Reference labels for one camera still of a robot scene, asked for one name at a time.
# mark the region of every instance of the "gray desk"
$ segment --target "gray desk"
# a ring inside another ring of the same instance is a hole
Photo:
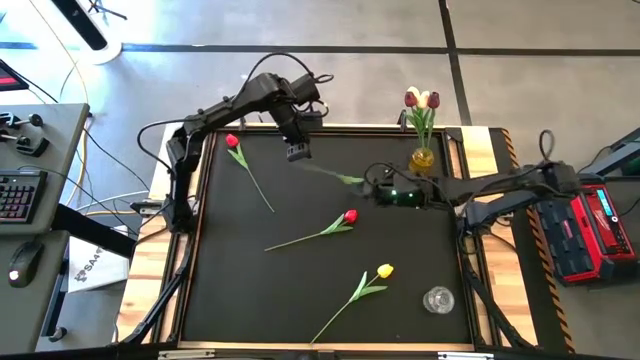
[[[28,235],[3,236],[0,239],[0,267],[6,267],[18,246],[31,239],[33,237]],[[0,319],[2,319],[0,353],[2,354],[26,353],[35,350],[53,285],[69,242],[69,233],[51,231],[38,235],[35,239],[44,244],[44,252],[33,281],[27,287],[18,289],[11,287],[5,278],[0,280]]]
[[[44,136],[50,142],[44,154],[37,158],[18,153],[13,141],[0,143],[0,169],[15,170],[20,166],[35,165],[68,174],[84,122],[89,114],[87,104],[0,106],[0,112],[12,112],[22,120],[28,119],[29,114],[33,113],[42,116],[43,127],[23,125],[20,130],[12,132],[22,133],[34,140]],[[3,224],[0,226],[0,235],[42,234],[49,231],[64,183],[65,179],[62,176],[49,173],[46,191],[40,199],[33,222],[30,225]]]

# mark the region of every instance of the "black tabletop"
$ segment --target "black tabletop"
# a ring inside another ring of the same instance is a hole
[[[379,265],[390,263],[394,273],[375,282],[389,288],[351,304],[317,342],[470,343],[447,213],[376,207],[335,178],[288,163],[280,136],[240,136],[272,213],[227,153],[223,136],[218,134],[214,148],[182,340],[308,343],[349,299],[365,270],[371,279]],[[312,162],[361,176],[373,162],[406,167],[416,144],[407,137],[317,136]],[[440,163],[438,146],[435,140]],[[433,171],[441,173],[441,165]],[[263,251],[321,231],[348,209],[360,214],[350,232]],[[437,285],[457,300],[447,315],[422,306],[422,296]]]

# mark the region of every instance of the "keyboard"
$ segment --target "keyboard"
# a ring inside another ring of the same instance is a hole
[[[0,224],[30,224],[46,179],[46,171],[0,170]]]

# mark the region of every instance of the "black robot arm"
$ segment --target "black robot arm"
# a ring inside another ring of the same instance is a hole
[[[316,79],[305,74],[293,83],[271,73],[262,73],[248,81],[233,98],[190,115],[167,142],[172,168],[171,193],[163,204],[163,216],[171,232],[193,229],[193,212],[188,203],[191,174],[198,167],[207,135],[252,112],[271,114],[289,144],[287,158],[295,161],[311,157],[307,130],[322,126],[322,114],[300,111],[296,105],[318,101]]]

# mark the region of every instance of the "floor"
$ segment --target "floor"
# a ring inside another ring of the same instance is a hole
[[[51,2],[34,3],[65,44],[81,44]],[[128,20],[92,15],[100,26],[108,23],[106,32],[125,43],[125,51],[105,65],[78,63],[96,115],[91,133],[147,182],[155,164],[135,147],[137,130],[235,93],[254,62],[272,50],[299,52],[316,73],[335,75],[321,88],[331,105],[329,122],[394,123],[404,91],[415,85],[440,92],[438,124],[508,129],[521,163],[540,160],[542,129],[556,136],[552,158],[582,167],[640,123],[640,4],[632,0],[103,4]],[[450,18],[441,14],[447,9]],[[75,74],[59,94],[72,64],[30,4],[0,0],[2,10],[0,58],[61,101],[83,102]],[[270,59],[261,70],[302,73],[287,59]],[[30,93],[0,95],[3,104],[37,101]],[[145,135],[152,151],[161,134],[157,128]],[[143,189],[95,146],[88,153],[96,197]],[[76,160],[74,176],[79,168]],[[60,319],[70,335],[55,344],[43,341],[39,349],[108,343],[122,289],[70,295]],[[578,352],[638,358],[640,286],[561,292]]]

